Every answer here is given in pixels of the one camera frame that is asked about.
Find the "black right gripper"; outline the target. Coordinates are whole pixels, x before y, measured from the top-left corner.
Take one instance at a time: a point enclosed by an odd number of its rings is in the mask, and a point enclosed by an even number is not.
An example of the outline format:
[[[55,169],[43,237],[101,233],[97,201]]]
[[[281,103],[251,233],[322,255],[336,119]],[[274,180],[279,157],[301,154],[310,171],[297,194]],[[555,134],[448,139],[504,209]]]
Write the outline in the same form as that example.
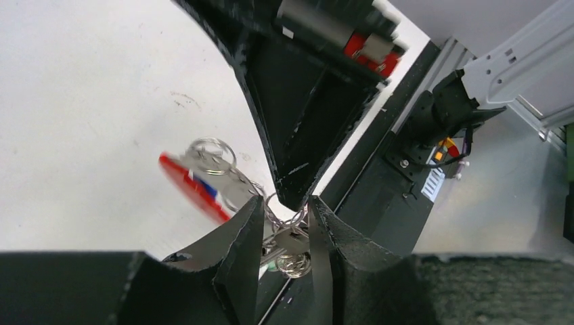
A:
[[[279,201],[303,206],[406,52],[374,1],[179,1],[233,69]]]

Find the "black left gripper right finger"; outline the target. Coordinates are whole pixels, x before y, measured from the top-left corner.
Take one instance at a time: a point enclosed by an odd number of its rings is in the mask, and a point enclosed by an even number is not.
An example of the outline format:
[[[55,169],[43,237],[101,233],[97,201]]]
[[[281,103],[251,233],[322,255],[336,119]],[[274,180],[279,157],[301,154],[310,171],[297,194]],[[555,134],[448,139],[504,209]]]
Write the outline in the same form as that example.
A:
[[[308,203],[311,324],[572,324],[573,258],[401,257]]]

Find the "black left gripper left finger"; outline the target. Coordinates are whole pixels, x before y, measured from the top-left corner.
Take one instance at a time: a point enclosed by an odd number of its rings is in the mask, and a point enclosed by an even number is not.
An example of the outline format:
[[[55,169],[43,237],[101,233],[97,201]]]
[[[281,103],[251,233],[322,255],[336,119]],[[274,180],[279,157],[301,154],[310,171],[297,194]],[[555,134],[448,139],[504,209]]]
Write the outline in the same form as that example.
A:
[[[254,324],[263,200],[159,261],[139,251],[1,255],[2,324]]]

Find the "silver key organiser plate with rings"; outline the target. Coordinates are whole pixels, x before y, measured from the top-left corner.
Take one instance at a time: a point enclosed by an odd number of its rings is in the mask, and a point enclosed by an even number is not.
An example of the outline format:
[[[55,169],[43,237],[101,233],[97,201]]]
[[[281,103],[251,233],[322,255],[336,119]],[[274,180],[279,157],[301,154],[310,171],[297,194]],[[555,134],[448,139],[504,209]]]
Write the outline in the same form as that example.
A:
[[[289,219],[279,218],[269,203],[277,196],[237,167],[237,156],[215,137],[195,139],[183,154],[163,152],[158,164],[172,184],[198,209],[222,224],[253,196],[263,199],[264,231],[260,269],[301,278],[311,271],[305,204]]]

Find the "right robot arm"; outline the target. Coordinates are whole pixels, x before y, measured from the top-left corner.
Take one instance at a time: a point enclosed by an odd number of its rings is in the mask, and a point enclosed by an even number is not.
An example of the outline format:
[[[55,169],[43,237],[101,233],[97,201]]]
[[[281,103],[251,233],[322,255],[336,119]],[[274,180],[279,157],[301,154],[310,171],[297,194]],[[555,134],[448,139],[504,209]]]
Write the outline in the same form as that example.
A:
[[[234,70],[278,200],[296,211],[386,84],[404,48],[371,1],[179,1]],[[501,112],[573,60],[573,2],[557,1],[445,77],[410,123],[433,144]]]

